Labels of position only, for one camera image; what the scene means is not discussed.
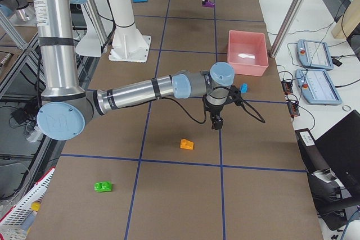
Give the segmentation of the purple sloped block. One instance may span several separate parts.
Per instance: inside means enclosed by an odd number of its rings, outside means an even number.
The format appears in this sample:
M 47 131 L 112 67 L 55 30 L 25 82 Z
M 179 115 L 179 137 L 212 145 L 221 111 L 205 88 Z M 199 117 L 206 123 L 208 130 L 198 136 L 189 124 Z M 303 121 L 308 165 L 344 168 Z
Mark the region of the purple sloped block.
M 215 7 L 215 3 L 212 2 L 212 1 L 202 1 L 202 6 L 203 6 L 203 7 L 214 8 L 214 7 Z

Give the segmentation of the upper teach pendant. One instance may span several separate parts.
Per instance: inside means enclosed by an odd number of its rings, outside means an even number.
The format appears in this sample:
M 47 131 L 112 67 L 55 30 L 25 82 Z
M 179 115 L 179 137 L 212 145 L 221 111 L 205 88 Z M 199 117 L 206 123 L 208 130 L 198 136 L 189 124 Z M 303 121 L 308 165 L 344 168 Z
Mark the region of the upper teach pendant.
M 306 68 L 332 70 L 328 44 L 314 40 L 300 39 L 296 44 L 298 60 Z

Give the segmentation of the white plastic basket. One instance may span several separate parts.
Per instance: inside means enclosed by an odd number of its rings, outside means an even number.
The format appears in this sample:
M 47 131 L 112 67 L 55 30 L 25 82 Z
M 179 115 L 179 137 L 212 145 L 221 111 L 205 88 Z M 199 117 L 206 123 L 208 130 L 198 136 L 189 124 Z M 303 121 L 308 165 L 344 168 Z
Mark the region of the white plastic basket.
M 37 215 L 32 203 L 41 203 L 54 174 L 51 167 L 34 187 L 1 218 L 1 239 L 26 239 Z

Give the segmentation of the small blue block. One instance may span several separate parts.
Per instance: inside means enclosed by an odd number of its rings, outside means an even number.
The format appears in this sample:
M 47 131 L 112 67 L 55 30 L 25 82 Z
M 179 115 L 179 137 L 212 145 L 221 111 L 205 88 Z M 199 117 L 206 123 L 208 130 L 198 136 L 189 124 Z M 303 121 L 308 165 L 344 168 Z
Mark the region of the small blue block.
M 248 85 L 246 83 L 243 83 L 240 87 L 241 93 L 247 93 L 248 92 Z

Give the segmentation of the orange sloped block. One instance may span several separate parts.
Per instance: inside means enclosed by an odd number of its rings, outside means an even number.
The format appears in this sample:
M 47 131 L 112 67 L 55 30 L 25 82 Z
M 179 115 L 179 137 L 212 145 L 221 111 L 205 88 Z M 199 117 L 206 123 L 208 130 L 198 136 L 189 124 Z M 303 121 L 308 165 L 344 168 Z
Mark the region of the orange sloped block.
M 194 149 L 194 142 L 183 138 L 180 141 L 180 148 L 184 149 L 184 150 L 193 150 Z

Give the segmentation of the pink plastic box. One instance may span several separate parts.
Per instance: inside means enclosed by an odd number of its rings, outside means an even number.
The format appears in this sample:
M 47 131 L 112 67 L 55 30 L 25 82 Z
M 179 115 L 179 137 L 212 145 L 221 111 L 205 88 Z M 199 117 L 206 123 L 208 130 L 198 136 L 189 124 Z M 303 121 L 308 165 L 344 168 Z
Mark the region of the pink plastic box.
M 230 30 L 227 62 L 233 67 L 235 74 L 262 76 L 269 65 L 265 35 Z

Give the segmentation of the lower teach pendant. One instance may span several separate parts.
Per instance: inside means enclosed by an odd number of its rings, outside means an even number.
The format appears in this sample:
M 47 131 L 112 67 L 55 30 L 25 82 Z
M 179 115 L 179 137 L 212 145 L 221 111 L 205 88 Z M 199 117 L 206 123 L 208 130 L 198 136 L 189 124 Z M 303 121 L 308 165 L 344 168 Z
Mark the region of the lower teach pendant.
M 325 69 L 296 69 L 295 79 L 300 95 L 309 104 L 342 104 L 342 99 Z

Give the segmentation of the teach pendant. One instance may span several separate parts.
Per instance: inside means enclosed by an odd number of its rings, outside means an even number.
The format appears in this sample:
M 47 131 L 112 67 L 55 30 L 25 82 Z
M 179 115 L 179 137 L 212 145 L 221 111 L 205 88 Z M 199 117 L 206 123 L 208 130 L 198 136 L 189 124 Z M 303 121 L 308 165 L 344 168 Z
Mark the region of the teach pendant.
M 325 69 L 296 69 L 295 79 L 300 95 L 309 104 L 342 104 L 342 99 Z
M 296 44 L 298 60 L 306 68 L 332 70 L 328 44 L 314 40 L 300 39 Z

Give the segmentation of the aluminium frame post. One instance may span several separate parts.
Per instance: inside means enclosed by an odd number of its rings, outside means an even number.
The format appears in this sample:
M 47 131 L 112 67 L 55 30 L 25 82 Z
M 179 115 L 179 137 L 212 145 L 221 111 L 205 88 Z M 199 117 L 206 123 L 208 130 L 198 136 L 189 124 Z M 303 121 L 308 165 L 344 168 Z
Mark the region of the aluminium frame post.
M 276 35 L 276 38 L 273 42 L 272 48 L 269 51 L 269 57 L 275 58 L 277 53 L 280 50 L 280 47 L 282 46 L 282 43 L 284 42 L 286 36 L 289 33 L 290 27 L 293 24 L 293 21 L 295 20 L 295 17 L 297 13 L 299 12 L 304 0 L 292 0 L 292 3 L 287 11 L 287 14 L 283 20 L 283 23 L 279 29 L 278 34 Z

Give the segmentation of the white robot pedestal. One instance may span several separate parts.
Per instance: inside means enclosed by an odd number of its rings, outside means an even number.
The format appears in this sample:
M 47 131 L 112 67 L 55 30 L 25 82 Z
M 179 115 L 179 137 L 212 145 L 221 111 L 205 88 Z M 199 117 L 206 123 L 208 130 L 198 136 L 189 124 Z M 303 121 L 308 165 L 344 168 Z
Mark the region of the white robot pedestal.
M 109 60 L 146 62 L 151 37 L 137 29 L 131 0 L 109 0 L 109 4 L 116 26 Z

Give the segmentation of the green block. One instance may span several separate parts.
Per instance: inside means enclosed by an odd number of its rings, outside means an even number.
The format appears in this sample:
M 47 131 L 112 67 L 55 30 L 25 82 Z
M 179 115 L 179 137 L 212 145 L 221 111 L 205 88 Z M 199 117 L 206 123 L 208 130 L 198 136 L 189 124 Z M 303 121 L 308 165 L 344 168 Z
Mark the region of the green block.
M 94 191 L 98 193 L 111 192 L 112 189 L 113 189 L 113 185 L 111 181 L 96 182 L 94 184 Z

